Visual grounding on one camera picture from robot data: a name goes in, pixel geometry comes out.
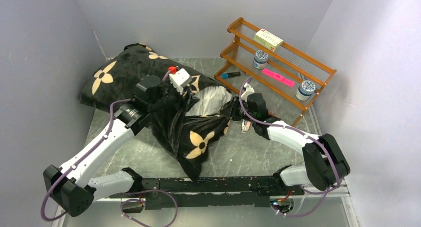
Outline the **white pillow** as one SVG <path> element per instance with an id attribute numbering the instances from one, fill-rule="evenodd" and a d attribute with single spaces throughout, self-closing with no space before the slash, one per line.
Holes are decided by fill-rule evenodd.
<path id="1" fill-rule="evenodd" d="M 207 117 L 219 114 L 232 100 L 232 94 L 223 86 L 208 86 L 193 95 L 196 102 L 186 112 L 186 116 Z"/>

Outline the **black pillowcase with beige flowers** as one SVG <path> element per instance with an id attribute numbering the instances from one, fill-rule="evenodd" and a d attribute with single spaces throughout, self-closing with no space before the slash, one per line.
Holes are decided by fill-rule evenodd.
<path id="1" fill-rule="evenodd" d="M 81 104 L 105 112 L 118 100 L 139 102 L 153 136 L 193 181 L 209 145 L 227 133 L 235 98 L 220 82 L 144 44 L 126 46 L 94 72 L 79 95 Z"/>

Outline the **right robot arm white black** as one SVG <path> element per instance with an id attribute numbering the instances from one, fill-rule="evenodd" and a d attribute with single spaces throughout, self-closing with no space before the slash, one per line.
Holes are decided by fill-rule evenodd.
<path id="1" fill-rule="evenodd" d="M 351 172 L 334 136 L 311 134 L 288 125 L 268 112 L 260 93 L 251 94 L 246 100 L 236 97 L 231 117 L 251 122 L 257 135 L 285 145 L 303 157 L 302 165 L 287 165 L 273 174 L 273 189 L 280 195 L 299 185 L 312 185 L 327 192 Z"/>

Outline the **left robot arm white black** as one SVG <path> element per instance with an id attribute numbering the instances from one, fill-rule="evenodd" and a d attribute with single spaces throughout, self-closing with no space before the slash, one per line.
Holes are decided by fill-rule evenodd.
<path id="1" fill-rule="evenodd" d="M 42 219 L 50 220 L 45 214 L 49 199 L 77 217 L 98 199 L 117 193 L 136 197 L 144 191 L 143 177 L 129 167 L 103 177 L 93 175 L 103 161 L 149 125 L 154 113 L 173 104 L 191 80 L 184 70 L 167 73 L 164 78 L 145 76 L 136 84 L 132 98 L 111 103 L 109 122 L 100 134 L 59 167 L 50 165 L 44 170 L 47 193 Z"/>

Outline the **small pink white clip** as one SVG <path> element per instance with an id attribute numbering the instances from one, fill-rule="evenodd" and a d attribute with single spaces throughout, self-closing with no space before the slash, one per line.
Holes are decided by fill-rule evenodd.
<path id="1" fill-rule="evenodd" d="M 241 132 L 246 133 L 250 129 L 250 126 L 251 126 L 250 121 L 242 120 Z"/>

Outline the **blue marker pen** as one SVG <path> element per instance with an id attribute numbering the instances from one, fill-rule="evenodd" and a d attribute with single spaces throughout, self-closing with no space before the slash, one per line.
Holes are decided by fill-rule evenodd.
<path id="1" fill-rule="evenodd" d="M 234 78 L 241 76 L 241 72 L 230 72 L 230 73 L 223 73 L 221 74 L 222 79 Z"/>

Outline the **wooden two-tier shelf rack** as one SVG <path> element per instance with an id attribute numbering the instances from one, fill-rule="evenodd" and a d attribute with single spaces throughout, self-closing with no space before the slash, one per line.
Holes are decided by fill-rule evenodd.
<path id="1" fill-rule="evenodd" d="M 265 48 L 254 40 L 254 35 L 260 28 L 240 17 L 232 22 L 227 31 L 234 35 L 233 41 L 220 54 L 225 59 L 225 65 L 215 73 L 214 78 L 219 80 L 231 90 L 238 92 L 233 83 L 228 79 L 222 79 L 223 73 L 229 72 L 231 67 L 236 67 L 243 76 L 250 76 L 255 81 L 268 87 L 283 99 L 289 101 L 300 109 L 300 114 L 291 121 L 295 126 L 304 114 L 310 110 L 312 103 L 327 86 L 337 72 L 335 69 L 326 66 L 320 61 L 312 58 L 304 52 L 296 49 L 290 44 L 283 42 L 275 52 Z M 284 85 L 273 78 L 262 74 L 252 66 L 253 58 L 257 50 L 262 50 L 269 54 L 269 59 L 265 69 L 269 69 L 283 77 L 295 82 L 293 87 Z M 298 86 L 304 81 L 313 81 L 316 91 L 305 101 L 297 99 L 295 96 Z"/>

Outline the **pink flat plastic item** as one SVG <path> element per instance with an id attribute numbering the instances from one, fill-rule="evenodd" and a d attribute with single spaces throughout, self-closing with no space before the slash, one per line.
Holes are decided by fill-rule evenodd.
<path id="1" fill-rule="evenodd" d="M 295 84 L 294 81 L 289 80 L 289 79 L 283 77 L 282 75 L 280 75 L 278 73 L 275 73 L 275 72 L 273 72 L 273 71 L 271 71 L 269 69 L 262 69 L 262 74 L 264 74 L 264 75 L 266 75 L 266 76 L 268 76 L 270 78 L 273 78 L 276 81 L 278 81 L 278 82 L 280 82 L 280 83 L 282 83 L 284 85 L 287 85 L 289 87 L 293 87 L 294 84 Z"/>

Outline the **white jar blue lid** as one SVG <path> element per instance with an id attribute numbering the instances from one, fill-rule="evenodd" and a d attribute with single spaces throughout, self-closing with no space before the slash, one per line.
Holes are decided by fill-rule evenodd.
<path id="1" fill-rule="evenodd" d="M 297 88 L 295 96 L 301 101 L 308 100 L 316 91 L 316 85 L 313 81 L 304 80 Z"/>
<path id="2" fill-rule="evenodd" d="M 268 53 L 262 50 L 257 50 L 253 58 L 252 66 L 258 70 L 262 70 L 265 68 L 268 59 L 269 59 Z"/>

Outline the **white cardboard box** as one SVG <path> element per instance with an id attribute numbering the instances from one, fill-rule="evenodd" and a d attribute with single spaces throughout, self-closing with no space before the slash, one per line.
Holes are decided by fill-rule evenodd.
<path id="1" fill-rule="evenodd" d="M 265 29 L 257 31 L 254 35 L 254 40 L 273 52 L 283 44 L 283 39 Z"/>

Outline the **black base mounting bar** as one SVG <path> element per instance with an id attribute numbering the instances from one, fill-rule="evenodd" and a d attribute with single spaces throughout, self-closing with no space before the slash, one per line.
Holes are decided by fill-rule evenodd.
<path id="1" fill-rule="evenodd" d="M 117 193 L 113 199 L 141 198 L 146 210 L 179 207 L 242 206 L 269 207 L 274 201 L 302 196 L 298 186 L 283 185 L 273 176 L 144 178 L 142 187 Z"/>

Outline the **aluminium frame rail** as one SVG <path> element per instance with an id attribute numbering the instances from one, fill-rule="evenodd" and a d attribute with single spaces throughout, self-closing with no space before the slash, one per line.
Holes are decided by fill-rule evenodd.
<path id="1" fill-rule="evenodd" d="M 137 204 L 134 212 L 170 207 L 242 206 L 271 207 L 277 214 L 300 216 L 299 208 L 310 191 L 300 186 L 286 186 L 273 176 L 143 178 L 130 170 L 92 178 L 77 185 L 64 178 L 53 188 L 51 197 L 70 216 L 84 213 L 92 203 L 101 199 L 120 200 L 124 213 L 126 201 Z"/>

